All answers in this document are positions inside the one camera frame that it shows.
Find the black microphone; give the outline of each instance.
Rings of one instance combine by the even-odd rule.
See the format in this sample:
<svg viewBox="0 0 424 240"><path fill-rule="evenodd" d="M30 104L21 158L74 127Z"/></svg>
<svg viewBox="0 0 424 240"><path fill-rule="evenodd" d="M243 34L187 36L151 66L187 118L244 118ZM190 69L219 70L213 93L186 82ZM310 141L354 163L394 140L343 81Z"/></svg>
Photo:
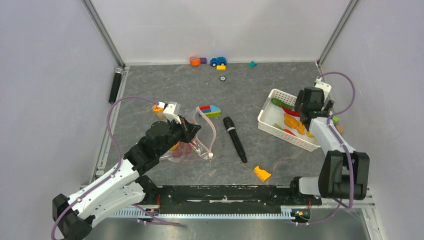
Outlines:
<svg viewBox="0 0 424 240"><path fill-rule="evenodd" d="M117 100L119 87L121 86L121 77L124 69L120 66L115 67L115 75L113 76L112 89L110 90L109 103L113 104Z"/></svg>
<svg viewBox="0 0 424 240"><path fill-rule="evenodd" d="M234 126L233 120L229 116L224 117L224 126L229 136L231 137L232 143L234 144L235 150L237 151L238 156L243 163L247 163L248 159L246 158L245 150L243 149L242 143L240 142L239 136L236 132L236 127Z"/></svg>

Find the white plastic basket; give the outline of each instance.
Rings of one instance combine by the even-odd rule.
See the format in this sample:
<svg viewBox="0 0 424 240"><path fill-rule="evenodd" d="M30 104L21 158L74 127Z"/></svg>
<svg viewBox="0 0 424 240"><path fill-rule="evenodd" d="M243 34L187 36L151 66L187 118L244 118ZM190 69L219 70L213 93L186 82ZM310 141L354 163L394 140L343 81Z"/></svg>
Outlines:
<svg viewBox="0 0 424 240"><path fill-rule="evenodd" d="M296 129L291 129L286 124L284 124L285 112L281 107L276 106L271 102L272 98L277 98L283 101L284 103L292 106L294 106L296 102L296 96L280 91L278 89L273 89L268 95L268 99L265 101L265 104L263 105L262 110L260 111L259 116L257 117L257 128L271 135L274 135L277 138L280 138L291 144L308 150L309 152L320 148L318 141L314 137L309 137L308 134L301 135ZM283 130L274 127L274 124L278 124L283 129L290 130L296 136L293 136L290 133L287 133Z"/></svg>

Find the colorful toy block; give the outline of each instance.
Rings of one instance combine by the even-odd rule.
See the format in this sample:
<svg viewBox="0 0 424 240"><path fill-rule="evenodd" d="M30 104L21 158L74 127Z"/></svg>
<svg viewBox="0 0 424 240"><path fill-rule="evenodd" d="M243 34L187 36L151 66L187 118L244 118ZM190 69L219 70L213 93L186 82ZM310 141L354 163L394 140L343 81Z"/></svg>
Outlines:
<svg viewBox="0 0 424 240"><path fill-rule="evenodd" d="M215 105L201 106L200 110L208 118L221 116L221 109Z"/></svg>
<svg viewBox="0 0 424 240"><path fill-rule="evenodd" d="M250 62L249 67L252 69L253 67L256 67L256 65L256 62L252 61Z"/></svg>
<svg viewBox="0 0 424 240"><path fill-rule="evenodd" d="M269 172L267 172L263 169L260 169L259 166L256 166L253 169L253 171L260 178L260 180L262 182L265 182L265 180L267 180L269 177L271 177L271 173L269 173Z"/></svg>
<svg viewBox="0 0 424 240"><path fill-rule="evenodd" d="M334 124L337 124L337 122L339 121L339 117L338 116L333 116L332 117L332 122L334 123Z"/></svg>
<svg viewBox="0 0 424 240"><path fill-rule="evenodd" d="M216 70L218 70L218 71L225 71L226 70L226 66L225 65L217 65L216 66Z"/></svg>
<svg viewBox="0 0 424 240"><path fill-rule="evenodd" d="M190 65L192 66L199 66L200 65L200 58L196 57L196 56L191 56L190 57Z"/></svg>

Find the white wall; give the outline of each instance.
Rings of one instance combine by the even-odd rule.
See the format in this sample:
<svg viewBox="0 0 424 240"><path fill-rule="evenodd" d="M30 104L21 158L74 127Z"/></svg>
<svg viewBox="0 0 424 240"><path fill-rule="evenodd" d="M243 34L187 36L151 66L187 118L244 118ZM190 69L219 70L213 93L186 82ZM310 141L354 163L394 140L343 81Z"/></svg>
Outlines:
<svg viewBox="0 0 424 240"><path fill-rule="evenodd" d="M0 239L47 240L52 199L94 167L116 64L79 0L0 1L0 33Z"/></svg>
<svg viewBox="0 0 424 240"><path fill-rule="evenodd" d="M369 186L388 240L422 239L424 228L424 1L363 0L323 71L340 71L357 98L341 115L344 137L371 160ZM337 110L351 96L327 77Z"/></svg>
<svg viewBox="0 0 424 240"><path fill-rule="evenodd" d="M92 0L126 63L316 61L349 0Z"/></svg>

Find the orange toy piece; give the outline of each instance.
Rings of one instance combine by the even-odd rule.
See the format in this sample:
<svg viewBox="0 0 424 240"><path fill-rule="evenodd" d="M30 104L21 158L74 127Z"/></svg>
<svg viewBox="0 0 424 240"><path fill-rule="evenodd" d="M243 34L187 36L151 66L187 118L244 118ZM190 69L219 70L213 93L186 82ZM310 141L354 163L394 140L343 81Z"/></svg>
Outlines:
<svg viewBox="0 0 424 240"><path fill-rule="evenodd" d="M196 56L191 56L190 57L190 65L199 66L200 65L200 58L198 58Z"/></svg>
<svg viewBox="0 0 424 240"><path fill-rule="evenodd" d="M298 122L296 118L290 116L288 113L284 113L284 124L292 129L297 129L298 133L305 135L305 125L303 125L301 122Z"/></svg>
<svg viewBox="0 0 424 240"><path fill-rule="evenodd" d="M294 117L290 116L290 114L284 113L284 124L292 129L297 129L299 122Z"/></svg>
<svg viewBox="0 0 424 240"><path fill-rule="evenodd" d="M177 149L178 145L180 144L180 142L177 142L173 147L171 147L169 150L170 151L174 151L175 149Z"/></svg>
<svg viewBox="0 0 424 240"><path fill-rule="evenodd" d="M269 173L269 172L267 172L263 169L260 169L259 166L256 166L253 170L262 182L265 182L265 180L267 180L269 177L271 177L271 173Z"/></svg>
<svg viewBox="0 0 424 240"><path fill-rule="evenodd" d="M299 126L297 126L297 132L302 135L305 135L305 129L306 129L305 125L299 122Z"/></svg>
<svg viewBox="0 0 424 240"><path fill-rule="evenodd" d="M167 119L167 117L165 117L165 115L164 115L164 109L161 108L161 107L158 107L157 104L153 105L153 107L151 109L161 120Z"/></svg>
<svg viewBox="0 0 424 240"><path fill-rule="evenodd" d="M343 134L344 132L345 132L345 127L343 126L343 125L337 125L337 126L335 126L335 128L337 129L337 131L340 133L340 134Z"/></svg>

